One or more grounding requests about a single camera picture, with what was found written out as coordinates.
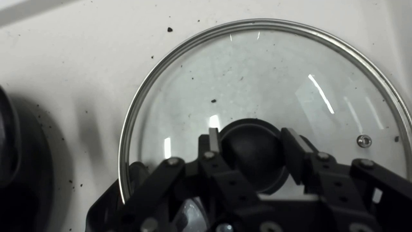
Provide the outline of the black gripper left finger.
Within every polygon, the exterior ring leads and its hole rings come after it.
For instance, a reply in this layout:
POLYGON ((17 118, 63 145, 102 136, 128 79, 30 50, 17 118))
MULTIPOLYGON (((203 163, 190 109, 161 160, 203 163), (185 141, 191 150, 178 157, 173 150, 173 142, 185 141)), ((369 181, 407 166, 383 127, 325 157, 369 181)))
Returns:
POLYGON ((199 158, 170 158, 150 171, 125 166, 93 204, 87 232, 258 232, 262 202, 254 188, 223 159, 221 139, 199 139, 199 158))

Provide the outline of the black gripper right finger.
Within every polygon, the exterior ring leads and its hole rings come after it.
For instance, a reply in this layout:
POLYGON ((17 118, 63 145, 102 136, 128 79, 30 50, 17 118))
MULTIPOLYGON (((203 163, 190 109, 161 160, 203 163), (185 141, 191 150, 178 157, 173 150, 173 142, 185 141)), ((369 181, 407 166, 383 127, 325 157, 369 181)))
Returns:
POLYGON ((335 232, 412 232, 412 184, 376 162, 339 164, 291 128, 281 131, 286 168, 320 197, 335 232))

